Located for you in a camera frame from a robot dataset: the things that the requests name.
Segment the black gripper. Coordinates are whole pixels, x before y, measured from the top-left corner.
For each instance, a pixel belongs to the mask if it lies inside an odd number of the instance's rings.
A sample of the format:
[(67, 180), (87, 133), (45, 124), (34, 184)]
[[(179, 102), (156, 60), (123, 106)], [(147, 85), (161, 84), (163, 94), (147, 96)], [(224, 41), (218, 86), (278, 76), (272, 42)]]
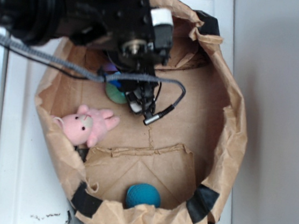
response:
[[(155, 50), (149, 0), (76, 0), (81, 27), (69, 35), (75, 45), (101, 49), (123, 71), (152, 74), (170, 50)], [(119, 88), (136, 115), (153, 117), (161, 82), (152, 75), (121, 73)]]

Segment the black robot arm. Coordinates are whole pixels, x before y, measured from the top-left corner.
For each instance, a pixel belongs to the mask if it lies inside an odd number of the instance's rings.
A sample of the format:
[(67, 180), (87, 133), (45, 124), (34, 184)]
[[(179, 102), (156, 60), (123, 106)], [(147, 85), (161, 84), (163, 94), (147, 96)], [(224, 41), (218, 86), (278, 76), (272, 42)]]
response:
[(0, 26), (30, 46), (67, 37), (104, 50), (128, 74), (153, 76), (173, 43), (171, 12), (149, 0), (0, 0)]

